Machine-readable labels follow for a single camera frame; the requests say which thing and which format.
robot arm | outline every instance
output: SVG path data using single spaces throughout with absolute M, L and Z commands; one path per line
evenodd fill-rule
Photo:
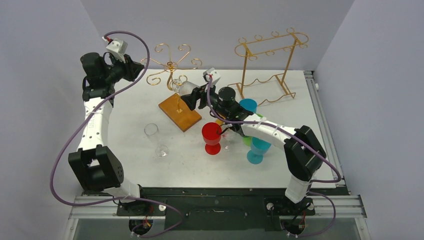
M 287 127 L 268 121 L 265 117 L 259 117 L 235 101 L 236 92 L 231 87 L 223 87 L 218 94 L 215 93 L 215 84 L 221 76 L 214 68 L 203 73 L 206 82 L 208 82 L 207 77 L 209 76 L 212 78 L 212 87 L 209 90 L 211 107 L 225 120 L 239 122 L 231 124 L 230 129 L 234 132 L 241 136 L 257 137 L 285 151 L 287 166 L 292 174 L 285 196 L 295 204 L 302 201 L 308 193 L 314 174 L 323 162 L 296 140 L 278 131 L 277 128 L 282 128 L 298 137 L 325 158 L 326 153 L 314 132 L 307 126 L 299 129 Z M 200 100 L 198 108 L 202 109 L 207 105 L 207 87 L 208 83 L 197 86 L 186 82 L 180 88 L 181 99 L 191 110 L 196 108 L 197 101 Z
M 133 62 L 125 54 L 127 43 L 115 38 L 108 43 L 111 65 L 96 52 L 81 57 L 86 77 L 82 84 L 85 118 L 106 97 L 115 92 L 120 79 L 133 82 L 144 66 Z M 103 104 L 82 131 L 77 151 L 68 156 L 68 162 L 85 191 L 105 192 L 115 197 L 140 197 L 140 187 L 124 177 L 122 164 L 108 148 L 109 116 L 114 99 Z

wooden base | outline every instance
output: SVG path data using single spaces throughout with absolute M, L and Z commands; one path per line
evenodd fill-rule
M 175 93 L 168 97 L 165 101 L 159 103 L 159 108 L 181 129 L 185 132 L 194 124 L 202 119 L 197 111 L 191 111 L 183 100 L 179 101 L 180 96 Z

gray wall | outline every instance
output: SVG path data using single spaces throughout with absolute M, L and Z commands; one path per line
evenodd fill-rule
M 424 239 L 424 2 L 356 0 L 315 77 L 372 239 Z
M 176 50 L 179 44 L 192 47 L 192 57 L 203 60 L 203 68 L 241 69 L 243 58 L 234 53 L 238 39 L 264 38 L 272 31 L 286 32 L 294 27 L 309 35 L 307 49 L 296 49 L 290 69 L 315 70 L 337 32 L 353 0 L 81 0 L 99 33 L 127 30 L 139 34 L 153 50 L 168 43 Z M 133 59 L 145 52 L 138 42 L 128 39 Z M 292 38 L 283 41 L 293 44 Z M 289 54 L 261 56 L 249 62 L 251 69 L 284 69 Z M 166 61 L 166 53 L 153 53 L 154 59 Z
M 103 41 L 79 0 L 1 1 L 0 29 L 0 239 L 61 239 L 70 207 L 50 170 L 84 118 L 79 59 Z M 71 201 L 81 187 L 66 156 L 55 186 Z

white table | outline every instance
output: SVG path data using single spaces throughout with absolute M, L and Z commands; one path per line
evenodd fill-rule
M 147 74 L 158 70 L 149 69 Z M 184 74 L 188 80 L 203 85 L 204 70 L 177 71 L 174 76 Z M 266 80 L 282 70 L 247 70 L 246 83 L 255 78 Z M 222 78 L 217 83 L 220 88 L 240 82 L 242 70 L 219 70 Z M 123 165 L 125 176 L 133 183 L 143 187 L 166 188 L 286 188 L 291 173 L 287 167 L 283 150 L 272 146 L 264 155 L 263 162 L 254 165 L 246 158 L 249 147 L 241 139 L 231 151 L 221 150 L 217 155 L 205 152 L 205 143 L 201 129 L 204 124 L 214 122 L 209 115 L 209 108 L 197 110 L 202 120 L 186 132 L 182 132 L 158 104 L 174 94 L 166 87 L 168 75 L 159 75 L 162 82 L 151 86 L 144 77 L 138 84 L 115 98 L 114 108 L 109 120 L 108 146 Z M 315 115 L 311 96 L 303 71 L 287 72 L 285 81 L 295 99 L 283 97 L 276 103 L 264 103 L 257 108 L 257 113 L 270 121 L 289 127 L 309 126 L 323 144 L 322 135 Z M 119 82 L 115 88 L 120 89 L 128 83 Z M 238 91 L 236 100 L 241 99 Z M 276 80 L 244 88 L 244 96 L 253 98 L 258 103 L 263 99 L 276 99 L 283 90 Z M 159 126 L 169 155 L 159 158 L 155 155 L 154 145 L 144 134 L 144 127 L 149 123 Z M 331 169 L 323 164 L 315 175 L 317 179 L 331 180 Z M 334 183 L 317 183 L 313 188 L 335 188 Z

black metal bracket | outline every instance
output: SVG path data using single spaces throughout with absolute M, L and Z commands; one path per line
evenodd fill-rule
M 273 211 L 273 216 L 294 216 L 303 211 L 308 204 L 313 204 L 313 201 L 312 198 L 308 197 L 297 204 L 291 202 L 287 197 L 267 197 L 264 199 L 265 207 L 270 203 L 273 205 L 273 210 L 267 208 L 266 214 L 268 216 L 271 216 L 271 211 Z M 312 210 L 305 209 L 304 211 L 306 216 L 315 215 L 314 208 Z

